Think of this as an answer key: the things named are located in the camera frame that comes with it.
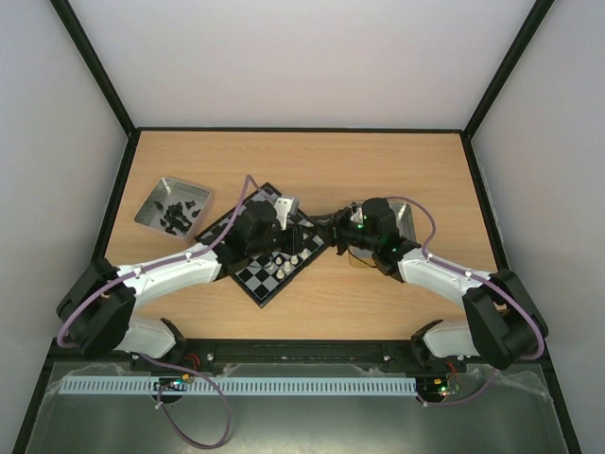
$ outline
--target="tabletop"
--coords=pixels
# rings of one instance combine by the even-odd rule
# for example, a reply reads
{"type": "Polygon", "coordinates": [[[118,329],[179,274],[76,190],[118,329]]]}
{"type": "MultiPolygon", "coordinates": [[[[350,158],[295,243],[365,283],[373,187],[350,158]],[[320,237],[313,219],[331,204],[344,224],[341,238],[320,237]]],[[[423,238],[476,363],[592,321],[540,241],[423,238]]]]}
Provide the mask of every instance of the tabletop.
{"type": "MultiPolygon", "coordinates": [[[[210,189],[205,228],[235,205],[246,174],[301,200],[307,214],[370,197],[407,196],[435,217],[431,251],[473,269],[495,271],[493,254],[458,134],[353,132],[143,131],[120,203],[107,257],[145,262],[186,245],[147,231],[134,217],[161,177],[210,189]]],[[[413,210],[418,241],[430,232],[413,210]]],[[[289,340],[408,339],[463,310],[426,289],[328,249],[268,305],[259,308],[229,278],[183,288],[141,308],[171,320],[188,338],[289,340]]]]}

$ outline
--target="black cable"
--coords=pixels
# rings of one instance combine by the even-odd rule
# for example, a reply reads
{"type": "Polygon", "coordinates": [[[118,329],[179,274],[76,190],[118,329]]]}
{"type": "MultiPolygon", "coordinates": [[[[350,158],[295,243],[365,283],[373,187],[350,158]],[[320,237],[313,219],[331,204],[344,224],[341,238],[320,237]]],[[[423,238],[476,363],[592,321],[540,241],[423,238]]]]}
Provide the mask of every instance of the black cable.
{"type": "Polygon", "coordinates": [[[367,263],[365,260],[362,260],[361,258],[359,258],[358,256],[356,256],[354,253],[351,252],[351,248],[347,248],[347,252],[349,253],[349,255],[354,258],[355,260],[357,260],[358,262],[363,263],[365,266],[370,267],[370,268],[377,268],[375,265],[372,266],[369,263],[367,263]]]}

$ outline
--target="gray wall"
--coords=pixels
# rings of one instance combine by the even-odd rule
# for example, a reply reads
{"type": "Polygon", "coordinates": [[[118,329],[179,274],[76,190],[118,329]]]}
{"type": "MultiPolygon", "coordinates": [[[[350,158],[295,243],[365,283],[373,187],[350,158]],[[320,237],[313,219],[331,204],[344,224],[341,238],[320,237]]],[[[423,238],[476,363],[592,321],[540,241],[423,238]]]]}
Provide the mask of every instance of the gray wall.
{"type": "Polygon", "coordinates": [[[90,259],[125,142],[50,2],[0,2],[1,453],[59,327],[54,309],[90,259]]]}
{"type": "Polygon", "coordinates": [[[135,124],[463,128],[533,0],[72,0],[135,124]]]}
{"type": "Polygon", "coordinates": [[[603,2],[555,2],[474,141],[585,453],[605,444],[603,24],[603,2]]]}

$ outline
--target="black metal frame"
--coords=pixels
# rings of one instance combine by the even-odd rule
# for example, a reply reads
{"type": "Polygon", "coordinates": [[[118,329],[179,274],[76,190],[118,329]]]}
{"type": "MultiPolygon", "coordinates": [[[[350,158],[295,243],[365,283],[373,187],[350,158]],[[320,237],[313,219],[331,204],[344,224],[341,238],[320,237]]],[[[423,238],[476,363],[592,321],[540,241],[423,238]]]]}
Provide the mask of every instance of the black metal frame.
{"type": "MultiPolygon", "coordinates": [[[[531,38],[538,29],[540,23],[548,13],[548,10],[554,3],[554,0],[537,0],[529,12],[515,40],[510,46],[504,60],[500,64],[485,94],[477,105],[468,125],[464,131],[461,130],[419,130],[419,129],[347,129],[347,128],[136,128],[124,105],[122,104],[117,92],[113,88],[103,65],[93,49],[90,41],[79,23],[78,17],[69,5],[67,0],[50,0],[55,7],[65,28],[72,37],[74,44],[78,48],[82,58],[86,61],[91,73],[95,77],[101,91],[107,98],[115,116],[122,125],[129,141],[124,151],[122,163],[119,167],[115,184],[108,207],[103,218],[98,240],[95,244],[93,258],[104,256],[109,239],[112,233],[112,227],[115,222],[115,216],[124,193],[126,181],[129,176],[130,166],[134,158],[139,137],[142,131],[254,131],[254,132],[380,132],[380,133],[455,133],[460,136],[464,153],[468,162],[475,192],[485,227],[488,233],[490,244],[493,250],[493,256],[498,268],[508,266],[507,257],[502,245],[502,240],[494,220],[492,207],[487,195],[485,184],[483,182],[479,166],[473,150],[472,139],[478,130],[481,122],[484,120],[489,109],[496,100],[500,90],[506,83],[516,63],[520,60],[524,50],[529,44],[531,38]]],[[[407,372],[413,376],[432,376],[440,374],[441,371],[422,372],[418,370],[413,361],[409,358],[398,358],[393,355],[405,341],[376,340],[376,341],[321,341],[321,340],[191,340],[196,351],[203,354],[213,355],[212,365],[230,362],[267,362],[274,363],[277,359],[289,362],[347,362],[360,366],[380,366],[393,372],[407,372]]],[[[130,356],[126,354],[115,353],[108,355],[103,361],[121,362],[129,361],[130,356]]],[[[36,420],[38,408],[42,403],[44,391],[48,385],[50,373],[55,361],[82,361],[81,356],[73,351],[60,349],[55,342],[50,346],[46,361],[44,362],[38,383],[32,395],[29,407],[26,412],[21,431],[17,438],[17,443],[13,449],[13,454],[25,453],[26,446],[31,435],[31,430],[36,420]]],[[[544,357],[529,361],[539,363],[544,371],[546,383],[551,396],[554,399],[555,408],[562,426],[563,436],[567,443],[569,452],[572,454],[580,453],[579,442],[576,433],[571,424],[567,407],[562,397],[561,388],[557,375],[553,368],[548,353],[544,357]]]]}

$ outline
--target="purple cable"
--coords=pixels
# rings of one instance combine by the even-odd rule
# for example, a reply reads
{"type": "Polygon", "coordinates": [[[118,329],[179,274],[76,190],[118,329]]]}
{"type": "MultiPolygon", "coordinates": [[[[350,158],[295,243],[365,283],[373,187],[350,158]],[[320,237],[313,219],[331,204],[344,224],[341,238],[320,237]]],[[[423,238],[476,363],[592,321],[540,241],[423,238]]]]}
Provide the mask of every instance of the purple cable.
{"type": "MultiPolygon", "coordinates": [[[[199,257],[201,255],[204,255],[205,253],[208,253],[219,242],[221,242],[223,240],[223,238],[225,237],[226,234],[229,233],[229,231],[233,227],[233,224],[235,223],[235,220],[237,219],[237,215],[239,214],[239,209],[244,204],[244,199],[246,198],[246,192],[248,191],[248,184],[249,183],[252,183],[252,185],[256,188],[256,190],[259,193],[263,194],[268,199],[268,195],[265,194],[265,192],[260,188],[260,186],[258,185],[258,183],[253,179],[253,177],[251,175],[246,175],[246,181],[244,182],[244,186],[242,187],[242,192],[239,195],[239,200],[237,201],[237,204],[235,205],[235,208],[233,209],[233,213],[231,214],[231,217],[229,218],[229,222],[227,222],[227,225],[225,225],[225,227],[223,228],[222,232],[216,237],[216,239],[210,245],[206,246],[201,251],[198,251],[196,253],[192,253],[191,254],[192,257],[199,257]]],[[[157,261],[155,263],[147,265],[146,267],[141,267],[141,272],[152,271],[152,270],[155,270],[157,268],[164,267],[166,265],[171,265],[173,263],[182,262],[184,260],[187,260],[187,257],[184,254],[183,255],[178,255],[176,257],[170,257],[170,258],[167,258],[165,260],[159,260],[159,261],[157,261]]],[[[63,326],[60,328],[59,334],[57,335],[57,345],[59,347],[61,347],[61,348],[73,348],[73,347],[77,347],[77,345],[75,343],[73,343],[73,342],[66,342],[65,341],[65,335],[67,334],[67,331],[69,330],[69,327],[72,325],[72,323],[74,322],[74,320],[77,317],[79,317],[79,315],[84,310],[86,310],[86,307],[88,307],[89,305],[91,305],[93,303],[93,301],[95,301],[99,296],[101,296],[102,293],[105,293],[106,291],[114,288],[118,284],[120,284],[120,283],[126,281],[127,279],[130,279],[131,277],[134,277],[134,276],[135,276],[134,272],[129,272],[127,274],[124,274],[123,276],[119,276],[116,279],[113,279],[112,281],[108,282],[103,287],[101,287],[99,290],[97,290],[93,294],[91,294],[91,296],[89,296],[88,298],[86,298],[86,300],[84,300],[84,302],[81,305],[79,305],[76,310],[74,310],[74,312],[72,313],[72,315],[70,315],[67,318],[67,320],[65,321],[65,323],[63,324],[63,326]]]]}
{"type": "Polygon", "coordinates": [[[427,407],[453,407],[459,404],[466,404],[467,402],[477,399],[480,395],[485,392],[485,390],[489,388],[490,383],[492,383],[493,379],[495,378],[496,371],[497,369],[493,367],[492,373],[490,374],[490,376],[488,376],[488,379],[485,380],[485,383],[483,383],[481,388],[476,390],[475,393],[472,393],[471,395],[468,395],[463,399],[455,400],[454,402],[426,402],[419,394],[416,397],[423,403],[423,405],[426,405],[427,407]]]}
{"type": "MultiPolygon", "coordinates": [[[[423,246],[422,246],[424,258],[426,258],[429,262],[432,262],[435,265],[442,267],[446,270],[455,272],[456,274],[460,274],[462,276],[466,275],[466,270],[456,267],[454,265],[451,265],[449,263],[443,262],[442,260],[435,258],[433,256],[433,254],[429,252],[428,244],[431,242],[431,240],[435,237],[435,234],[437,233],[437,223],[435,222],[435,219],[433,218],[433,216],[429,213],[429,211],[426,208],[424,208],[424,206],[422,204],[420,204],[417,201],[414,201],[413,199],[409,199],[407,197],[402,197],[402,196],[387,197],[387,200],[406,201],[406,202],[411,203],[412,205],[418,207],[419,209],[421,209],[423,211],[423,213],[426,215],[426,217],[428,218],[428,220],[430,221],[431,228],[432,228],[430,235],[424,241],[423,246]]],[[[500,295],[502,298],[504,298],[504,300],[510,306],[512,306],[517,312],[519,312],[519,315],[521,315],[521,317],[523,317],[523,319],[526,321],[526,323],[531,328],[531,331],[533,332],[534,336],[536,337],[536,341],[538,342],[538,348],[535,353],[532,353],[531,355],[526,355],[522,358],[523,359],[537,359],[537,358],[541,357],[542,354],[545,352],[545,338],[542,336],[542,332],[540,331],[540,328],[538,327],[538,325],[533,320],[531,320],[531,317],[529,317],[529,314],[527,314],[524,311],[524,309],[519,305],[519,303],[514,301],[514,299],[512,299],[506,291],[504,291],[502,288],[500,288],[493,282],[491,282],[481,276],[477,276],[476,274],[473,274],[473,273],[471,273],[471,275],[469,277],[471,279],[475,279],[477,282],[480,282],[481,284],[489,287],[491,290],[495,291],[498,295],[500,295]]]]}
{"type": "Polygon", "coordinates": [[[192,447],[195,447],[197,449],[215,449],[217,447],[221,447],[221,446],[225,445],[228,442],[228,438],[229,438],[229,434],[231,433],[231,426],[232,426],[231,406],[229,405],[229,402],[227,401],[227,396],[225,395],[225,393],[218,387],[218,385],[210,377],[208,377],[198,371],[194,371],[193,369],[188,369],[186,367],[177,366],[175,364],[168,364],[167,362],[158,361],[157,359],[154,359],[154,358],[149,357],[148,355],[144,355],[142,353],[138,353],[137,355],[139,355],[145,361],[148,361],[151,364],[155,364],[156,366],[165,367],[166,369],[172,369],[175,371],[186,372],[187,374],[198,376],[199,378],[205,380],[210,386],[212,386],[215,389],[215,391],[218,393],[218,395],[220,396],[221,400],[223,401],[223,408],[225,409],[225,415],[227,416],[227,424],[225,427],[225,432],[223,433],[223,436],[220,437],[220,440],[218,440],[215,444],[205,445],[205,444],[196,442],[192,438],[189,438],[187,435],[185,435],[183,433],[183,431],[179,428],[179,426],[177,426],[177,424],[172,419],[172,416],[170,416],[170,413],[168,413],[168,410],[165,408],[164,404],[162,403],[162,392],[164,391],[165,387],[163,386],[162,388],[160,388],[160,390],[158,391],[158,396],[156,397],[156,401],[158,402],[158,405],[160,406],[159,408],[162,409],[162,411],[166,415],[166,418],[168,418],[168,422],[170,423],[170,426],[172,427],[172,429],[177,433],[177,435],[179,435],[179,437],[181,437],[181,439],[184,442],[188,443],[189,445],[191,445],[192,447]]]}

